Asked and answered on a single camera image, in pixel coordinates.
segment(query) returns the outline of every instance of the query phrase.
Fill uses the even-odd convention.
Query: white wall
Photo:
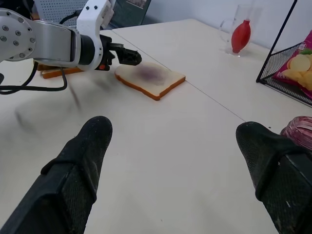
[[[152,0],[147,16],[156,22],[193,18],[218,28],[227,18],[234,17],[238,4],[251,0]],[[253,39],[271,47],[293,0],[257,0],[263,7]],[[285,49],[303,41],[312,30],[312,0],[298,0],[294,12],[281,36],[277,49]]]

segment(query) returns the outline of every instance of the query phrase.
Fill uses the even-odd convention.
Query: glass pitcher
[[[262,13],[261,7],[252,7],[250,4],[241,4],[238,5],[235,17],[232,19],[225,19],[220,25],[220,36],[221,39],[226,43],[225,45],[225,52],[228,54],[232,54],[235,56],[241,56],[244,51],[244,49],[247,47],[247,45],[250,43],[250,40],[252,37],[248,39],[248,42],[243,48],[241,48],[239,51],[235,48],[236,45],[233,42],[233,32],[242,24],[247,24],[250,26],[251,29],[251,36],[253,35],[253,32],[255,31],[256,25],[259,22],[260,16]],[[225,34],[224,30],[224,24],[226,22],[232,22],[232,26],[230,29],[230,32],[228,34]]]

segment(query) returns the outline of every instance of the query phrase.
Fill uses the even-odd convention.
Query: red balloon
[[[252,31],[249,23],[249,20],[244,20],[233,32],[232,49],[235,54],[238,54],[250,40]]]

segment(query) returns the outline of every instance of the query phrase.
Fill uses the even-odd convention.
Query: chip bag
[[[273,78],[299,86],[312,99],[312,31]]]

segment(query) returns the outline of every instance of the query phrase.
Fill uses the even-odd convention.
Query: toast
[[[63,68],[63,71],[66,75],[68,74],[73,74],[73,73],[78,73],[78,72],[83,72],[82,70],[80,70],[77,67],[73,67],[73,68]],[[41,72],[42,77],[44,79],[49,79],[49,78],[54,78],[54,77],[59,77],[62,75],[62,71],[60,70],[60,68],[57,69],[53,69],[53,70],[43,70]]]
[[[156,101],[185,81],[185,75],[150,62],[138,66],[121,65],[115,77]]]

